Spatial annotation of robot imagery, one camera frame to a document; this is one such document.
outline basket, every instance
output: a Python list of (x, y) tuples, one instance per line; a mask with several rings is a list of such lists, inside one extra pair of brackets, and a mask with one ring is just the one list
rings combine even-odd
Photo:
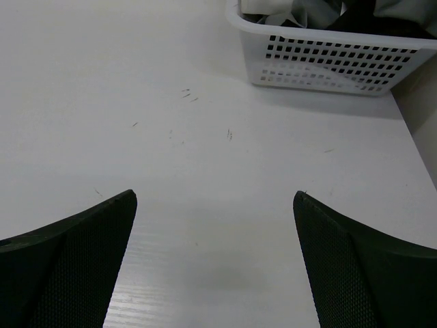
[(380, 96), (437, 52), (437, 40), (250, 23), (238, 0), (227, 0), (226, 16), (256, 85)]

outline plastic basket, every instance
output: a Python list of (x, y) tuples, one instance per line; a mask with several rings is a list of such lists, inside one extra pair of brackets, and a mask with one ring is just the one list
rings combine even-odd
[(379, 96), (437, 52), (437, 40), (250, 23), (238, 0), (227, 0), (226, 16), (256, 85)]

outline white table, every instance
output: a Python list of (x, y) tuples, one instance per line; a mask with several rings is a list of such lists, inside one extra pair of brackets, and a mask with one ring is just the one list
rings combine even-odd
[(437, 247), (437, 194), (393, 98), (249, 85), (223, 8), (0, 3), (0, 238), (134, 189), (105, 327), (318, 327), (299, 189)]

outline wall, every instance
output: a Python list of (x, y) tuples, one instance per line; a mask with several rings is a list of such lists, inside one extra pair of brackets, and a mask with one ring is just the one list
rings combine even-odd
[(393, 95), (437, 186), (437, 56), (396, 86)]

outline stain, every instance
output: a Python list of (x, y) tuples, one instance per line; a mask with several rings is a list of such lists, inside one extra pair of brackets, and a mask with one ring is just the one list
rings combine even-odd
[(100, 196), (103, 197), (103, 195), (101, 193), (98, 192), (98, 190), (94, 187), (94, 191)]

